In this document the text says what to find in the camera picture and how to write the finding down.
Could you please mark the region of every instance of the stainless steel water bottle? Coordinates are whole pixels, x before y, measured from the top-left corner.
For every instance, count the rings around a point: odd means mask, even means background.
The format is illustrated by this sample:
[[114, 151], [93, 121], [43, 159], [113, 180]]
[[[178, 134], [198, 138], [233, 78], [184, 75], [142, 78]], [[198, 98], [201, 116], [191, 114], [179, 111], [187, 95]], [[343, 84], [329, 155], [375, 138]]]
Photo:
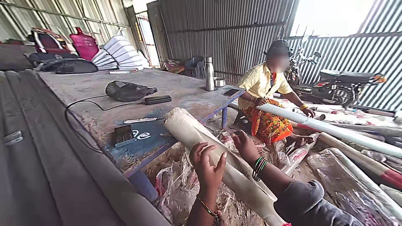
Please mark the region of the stainless steel water bottle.
[[206, 80], [205, 89], [207, 91], [214, 91], [215, 84], [213, 82], [212, 57], [205, 57], [205, 80]]

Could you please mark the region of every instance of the hand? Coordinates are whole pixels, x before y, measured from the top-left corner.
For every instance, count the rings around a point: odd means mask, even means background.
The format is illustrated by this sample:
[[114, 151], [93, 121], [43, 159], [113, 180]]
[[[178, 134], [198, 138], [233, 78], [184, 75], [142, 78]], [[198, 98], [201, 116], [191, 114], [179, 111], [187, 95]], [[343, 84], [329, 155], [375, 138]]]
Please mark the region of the hand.
[[264, 105], [264, 104], [266, 104], [266, 103], [267, 103], [267, 100], [264, 99], [264, 98], [262, 98], [262, 97], [257, 98], [257, 100], [255, 101], [255, 105], [256, 105], [256, 106], [261, 106], [261, 105]]
[[313, 109], [311, 109], [311, 108], [305, 108], [305, 109], [303, 109], [302, 110], [302, 112], [307, 116], [307, 117], [310, 117], [310, 118], [314, 118], [315, 116], [316, 116], [316, 113], [313, 111]]
[[198, 143], [190, 151], [190, 160], [197, 173], [200, 182], [200, 193], [216, 192], [222, 183], [222, 176], [225, 171], [227, 153], [223, 153], [216, 167], [209, 165], [209, 154], [216, 148], [215, 145], [208, 146], [208, 143]]
[[218, 210], [216, 213], [218, 214], [218, 218], [215, 218], [213, 220], [213, 226], [226, 226], [222, 212], [220, 210]]
[[243, 130], [238, 130], [232, 134], [234, 145], [240, 156], [251, 166], [254, 167], [255, 161], [261, 157], [255, 148], [253, 140], [247, 136]]

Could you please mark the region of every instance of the blue table leg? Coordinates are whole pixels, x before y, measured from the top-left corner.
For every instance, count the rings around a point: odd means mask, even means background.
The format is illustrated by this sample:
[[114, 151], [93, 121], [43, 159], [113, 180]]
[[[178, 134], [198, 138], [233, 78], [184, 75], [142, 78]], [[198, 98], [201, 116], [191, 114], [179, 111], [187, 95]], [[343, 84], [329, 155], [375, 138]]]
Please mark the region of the blue table leg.
[[128, 180], [138, 190], [138, 193], [154, 204], [155, 200], [158, 198], [158, 192], [148, 180], [148, 175], [146, 173], [137, 171], [132, 174]]
[[226, 121], [228, 120], [228, 107], [222, 109], [222, 128], [226, 127]]

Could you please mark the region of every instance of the pink plastic container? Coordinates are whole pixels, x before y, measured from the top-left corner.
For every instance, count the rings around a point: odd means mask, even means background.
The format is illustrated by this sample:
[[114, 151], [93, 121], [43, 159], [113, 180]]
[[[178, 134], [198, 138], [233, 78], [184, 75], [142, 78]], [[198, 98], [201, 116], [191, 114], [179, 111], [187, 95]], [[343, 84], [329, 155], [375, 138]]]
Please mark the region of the pink plastic container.
[[96, 40], [82, 32], [81, 28], [76, 27], [77, 34], [70, 34], [73, 45], [81, 58], [92, 60], [95, 54], [99, 51]]

